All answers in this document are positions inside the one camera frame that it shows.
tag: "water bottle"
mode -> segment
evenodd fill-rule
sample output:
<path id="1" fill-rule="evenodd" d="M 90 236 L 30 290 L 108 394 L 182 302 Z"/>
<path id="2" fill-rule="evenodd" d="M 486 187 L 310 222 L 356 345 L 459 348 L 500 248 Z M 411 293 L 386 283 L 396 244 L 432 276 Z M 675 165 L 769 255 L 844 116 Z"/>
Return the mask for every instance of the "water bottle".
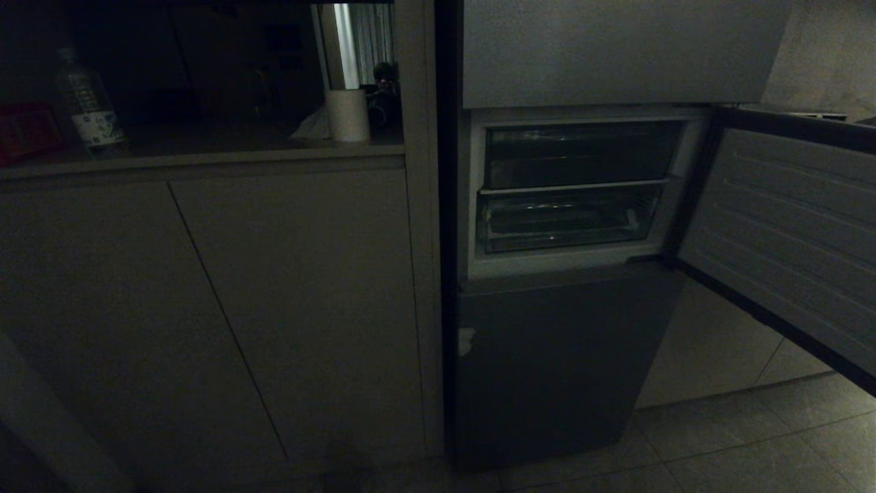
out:
<path id="1" fill-rule="evenodd" d="M 72 47 L 61 48 L 58 56 L 64 61 L 56 77 L 58 89 L 88 153 L 98 159 L 129 155 L 128 139 L 118 124 L 101 76 L 76 63 Z"/>

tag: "red object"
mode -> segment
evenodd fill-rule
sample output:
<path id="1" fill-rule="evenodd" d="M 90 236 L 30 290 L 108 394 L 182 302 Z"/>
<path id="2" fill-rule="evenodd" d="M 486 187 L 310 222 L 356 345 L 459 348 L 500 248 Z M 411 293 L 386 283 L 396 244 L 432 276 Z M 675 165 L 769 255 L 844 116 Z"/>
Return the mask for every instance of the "red object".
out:
<path id="1" fill-rule="evenodd" d="M 51 105 L 0 106 L 0 166 L 50 153 L 65 145 Z"/>

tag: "refrigerator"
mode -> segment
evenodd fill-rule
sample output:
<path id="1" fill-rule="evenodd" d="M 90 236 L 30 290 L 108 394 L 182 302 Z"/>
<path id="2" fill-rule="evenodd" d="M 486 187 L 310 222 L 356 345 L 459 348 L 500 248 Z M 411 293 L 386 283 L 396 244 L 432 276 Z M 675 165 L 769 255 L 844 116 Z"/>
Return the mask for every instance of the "refrigerator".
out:
<path id="1" fill-rule="evenodd" d="M 619 52 L 593 31 L 548 27 L 558 18 L 576 25 L 584 12 L 582 25 L 605 15 L 642 27 L 648 13 L 535 4 L 436 10 L 438 33 L 456 40 L 437 52 L 445 403 L 456 465 L 509 467 L 619 441 L 686 277 L 876 392 L 876 130 L 737 107 L 766 84 L 787 3 L 762 4 L 754 24 L 771 29 L 751 45 L 733 45 L 727 32 L 751 29 L 741 22 L 756 7 L 679 3 L 700 9 L 706 25 L 679 27 L 675 41 L 723 16 L 710 50 L 752 58 L 705 74 L 687 67 L 679 91 L 679 75 L 667 73 L 675 58 L 715 57 L 646 46 L 667 18 L 689 15 L 679 4 L 653 6 L 655 24 Z M 550 36 L 575 43 L 533 51 L 539 39 L 558 46 Z M 637 43 L 655 58 L 631 54 Z M 615 54 L 627 58 L 601 65 Z M 541 73 L 509 82 L 483 69 L 496 60 Z M 715 86 L 729 73 L 742 87 Z M 574 91 L 575 80 L 587 90 Z"/>

